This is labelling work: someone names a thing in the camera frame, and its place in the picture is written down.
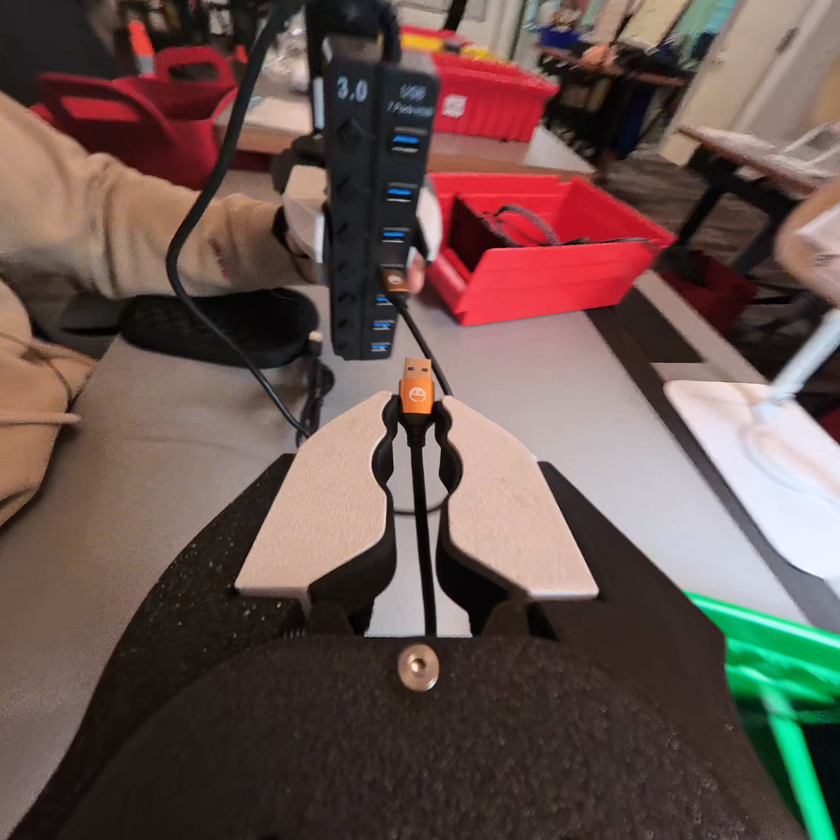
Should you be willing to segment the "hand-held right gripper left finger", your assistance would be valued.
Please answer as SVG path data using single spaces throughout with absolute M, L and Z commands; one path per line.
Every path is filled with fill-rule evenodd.
M 235 589 L 251 597 L 365 613 L 396 570 L 396 396 L 377 392 L 328 422 L 293 456 Z

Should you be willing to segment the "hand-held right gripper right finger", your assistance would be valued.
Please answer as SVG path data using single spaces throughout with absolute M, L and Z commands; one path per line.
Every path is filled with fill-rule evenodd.
M 453 396 L 439 406 L 455 472 L 440 522 L 447 554 L 530 601 L 594 600 L 599 586 L 536 457 Z

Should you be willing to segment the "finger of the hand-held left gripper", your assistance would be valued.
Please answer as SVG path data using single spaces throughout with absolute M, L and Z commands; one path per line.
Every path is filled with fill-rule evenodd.
M 306 257 L 311 282 L 328 283 L 328 270 L 325 263 L 326 222 L 322 209 L 322 200 L 316 198 L 282 197 L 283 211 L 286 217 L 292 253 Z
M 415 251 L 431 265 L 444 240 L 444 220 L 432 179 L 424 179 L 416 201 Z

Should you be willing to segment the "black multiport usb hub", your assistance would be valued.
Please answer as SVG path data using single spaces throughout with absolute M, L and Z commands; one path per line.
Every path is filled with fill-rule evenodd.
M 333 351 L 345 361 L 387 359 L 398 315 L 383 274 L 402 275 L 410 263 L 438 76 L 427 54 L 385 60 L 361 38 L 327 37 L 322 52 Z

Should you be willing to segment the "red plastic bin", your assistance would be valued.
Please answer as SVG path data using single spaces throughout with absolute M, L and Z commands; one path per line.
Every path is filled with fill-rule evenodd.
M 427 283 L 462 326 L 616 305 L 676 236 L 590 181 L 574 177 L 435 173 L 444 240 Z M 487 251 L 469 272 L 448 249 L 456 194 L 478 214 L 518 205 L 499 225 L 520 248 Z

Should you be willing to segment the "green plastic bin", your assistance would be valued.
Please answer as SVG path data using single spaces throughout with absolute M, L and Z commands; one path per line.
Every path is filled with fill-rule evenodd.
M 723 633 L 740 722 L 810 838 L 839 838 L 839 636 L 686 594 Z

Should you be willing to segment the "person's left forearm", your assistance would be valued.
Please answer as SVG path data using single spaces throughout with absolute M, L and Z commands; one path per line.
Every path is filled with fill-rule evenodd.
M 90 154 L 1 96 L 2 280 L 64 277 L 106 298 L 172 292 L 169 245 L 195 191 Z M 193 297 L 296 284 L 275 237 L 278 204 L 214 199 L 182 248 L 178 273 Z

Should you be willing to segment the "black bin divider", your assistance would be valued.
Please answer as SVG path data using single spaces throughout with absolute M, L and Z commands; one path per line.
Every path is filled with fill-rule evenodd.
M 499 222 L 503 214 L 523 215 L 523 211 L 518 205 L 504 205 L 494 214 L 481 215 L 456 194 L 451 208 L 447 247 L 469 272 L 474 272 L 487 251 L 522 247 Z

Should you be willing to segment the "yellow storage bin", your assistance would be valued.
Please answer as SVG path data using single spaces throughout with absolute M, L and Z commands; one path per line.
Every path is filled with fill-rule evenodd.
M 473 42 L 459 33 L 446 29 L 401 27 L 401 43 L 404 49 L 421 50 L 431 54 L 459 55 Z

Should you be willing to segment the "long red storage bin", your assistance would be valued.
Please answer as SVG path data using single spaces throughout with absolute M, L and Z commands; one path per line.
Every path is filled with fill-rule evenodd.
M 559 86 L 517 65 L 433 53 L 436 133 L 529 143 Z

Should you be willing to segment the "red tote bag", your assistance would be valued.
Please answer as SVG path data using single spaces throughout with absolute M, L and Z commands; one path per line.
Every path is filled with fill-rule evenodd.
M 162 49 L 154 66 L 155 95 L 175 119 L 208 119 L 238 85 L 228 61 L 206 45 Z
M 154 77 L 103 80 L 44 73 L 36 81 L 39 115 L 90 153 L 200 190 L 218 156 L 214 120 L 175 119 L 157 96 Z

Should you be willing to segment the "orange traffic cone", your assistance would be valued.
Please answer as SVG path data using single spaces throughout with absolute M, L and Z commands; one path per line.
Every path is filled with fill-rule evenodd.
M 137 72 L 142 77 L 155 74 L 155 52 L 151 37 L 141 19 L 131 17 L 127 24 L 129 46 Z

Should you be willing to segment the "white document stand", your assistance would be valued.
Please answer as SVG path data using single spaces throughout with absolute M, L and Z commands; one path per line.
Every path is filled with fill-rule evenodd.
M 783 223 L 775 258 L 828 304 L 812 336 L 768 385 L 668 381 L 665 395 L 773 550 L 838 583 L 838 442 L 795 399 L 838 350 L 838 178 Z

